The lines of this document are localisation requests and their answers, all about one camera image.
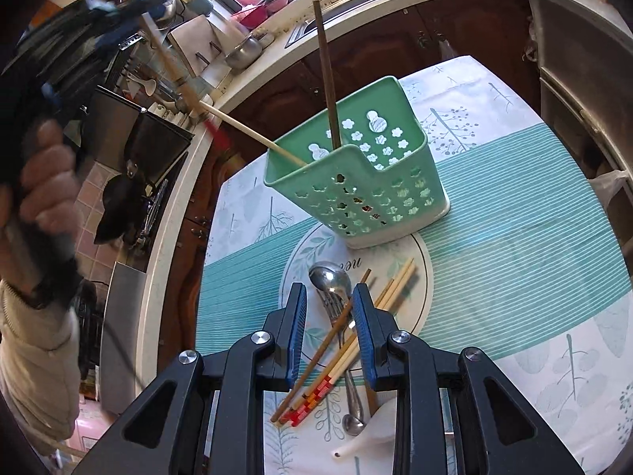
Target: hand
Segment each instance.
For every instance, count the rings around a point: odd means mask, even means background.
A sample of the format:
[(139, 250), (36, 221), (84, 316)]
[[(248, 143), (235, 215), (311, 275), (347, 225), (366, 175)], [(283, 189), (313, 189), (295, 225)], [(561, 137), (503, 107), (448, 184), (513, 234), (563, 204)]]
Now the hand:
[[(40, 125), (37, 143), (38, 151), (20, 174), (20, 184), (26, 193), (20, 204), (20, 218), (26, 223), (37, 223), (47, 234), (70, 234), (75, 239), (79, 224), (74, 208), (79, 194), (79, 183), (74, 174), (75, 155), (62, 144), (61, 128), (53, 121)], [(12, 207), (11, 188), (0, 185), (0, 278), (29, 296), (33, 287), (27, 287), (2, 230)]]

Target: green utensil holder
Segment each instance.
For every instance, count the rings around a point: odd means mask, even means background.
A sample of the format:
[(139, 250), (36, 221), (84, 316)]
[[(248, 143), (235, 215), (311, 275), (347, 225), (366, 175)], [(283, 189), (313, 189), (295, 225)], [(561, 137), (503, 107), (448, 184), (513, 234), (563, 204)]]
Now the green utensil holder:
[(450, 207), (428, 140), (392, 76), (337, 103), (334, 151), (327, 110), (277, 141), (307, 166), (269, 150), (264, 183), (345, 239), (351, 248), (394, 241), (430, 225)]

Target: stainless steel bowl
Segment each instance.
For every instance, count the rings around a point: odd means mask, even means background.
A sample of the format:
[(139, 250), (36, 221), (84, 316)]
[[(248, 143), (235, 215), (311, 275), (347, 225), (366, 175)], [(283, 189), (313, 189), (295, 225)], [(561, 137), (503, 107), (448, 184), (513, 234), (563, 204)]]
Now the stainless steel bowl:
[(158, 30), (164, 30), (170, 26), (173, 23), (174, 16), (176, 16), (176, 0), (166, 0), (163, 6), (165, 7), (165, 13), (161, 18), (156, 20)]
[(262, 55), (263, 51), (262, 44), (249, 35), (227, 53), (225, 61), (233, 69), (246, 69)]

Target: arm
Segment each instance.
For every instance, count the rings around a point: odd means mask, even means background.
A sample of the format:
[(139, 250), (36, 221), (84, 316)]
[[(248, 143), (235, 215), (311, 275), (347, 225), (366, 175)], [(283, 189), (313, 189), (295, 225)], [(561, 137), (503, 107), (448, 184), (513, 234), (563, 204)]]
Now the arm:
[[(75, 235), (74, 155), (62, 145), (54, 122), (40, 126), (37, 141), (39, 149), (20, 175), (26, 193), (20, 218), (47, 234)], [(56, 303), (41, 310), (25, 303), (32, 298), (30, 277), (13, 261), (2, 230), (12, 202), (11, 189), (0, 185), (0, 391), (27, 439), (47, 455), (54, 448), (34, 435), (49, 441), (69, 438), (79, 412), (77, 317)]]

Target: sleeve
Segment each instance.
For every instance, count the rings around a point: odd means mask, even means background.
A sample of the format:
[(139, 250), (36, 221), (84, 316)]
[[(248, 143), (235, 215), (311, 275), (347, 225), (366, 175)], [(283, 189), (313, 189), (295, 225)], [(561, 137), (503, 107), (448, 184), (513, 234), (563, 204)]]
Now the sleeve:
[(74, 311), (35, 310), (0, 282), (0, 390), (40, 455), (53, 447), (34, 438), (72, 436), (79, 414), (78, 323)]

